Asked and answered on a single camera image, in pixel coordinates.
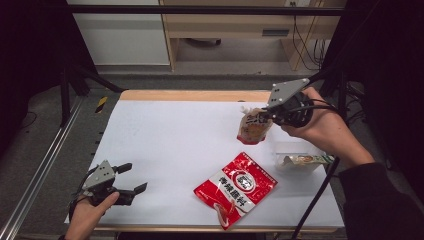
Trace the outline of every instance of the floor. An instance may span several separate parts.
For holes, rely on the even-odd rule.
[[[308,67],[316,67],[305,59]],[[174,72],[164,68],[140,67],[142,74],[104,71],[103,76],[111,82],[132,89],[231,89],[269,90],[276,81],[307,77],[316,72],[302,67],[294,72],[290,69],[278,40],[232,40],[222,39],[221,45],[208,42],[182,41],[178,62]],[[80,103],[79,111],[71,131],[57,149],[54,162],[47,169],[44,183],[35,189],[35,199],[30,202],[26,218],[20,223],[16,239],[57,239],[66,231],[63,223],[67,214],[70,193],[75,191],[82,176],[88,169],[92,157],[101,141],[108,116],[119,98],[102,86],[88,82],[92,88],[87,97],[75,97],[73,103]],[[46,158],[51,143],[55,140],[60,124],[60,89],[54,87],[31,99],[29,112],[16,134],[13,144],[0,161],[0,224],[4,226],[18,205],[32,177]],[[108,97],[103,111],[95,113],[99,99]],[[329,101],[335,101],[337,92]],[[360,104],[353,102],[349,115],[361,111]],[[366,146],[377,161],[383,161],[382,152],[368,129],[365,116],[351,123],[352,132]],[[416,199],[413,190],[401,172],[388,171],[394,185]],[[342,210],[343,191],[337,178],[331,181],[337,202]],[[113,234],[96,232],[92,239],[113,239]],[[281,235],[279,239],[290,236]],[[305,234],[303,239],[346,239],[344,229],[332,234]]]

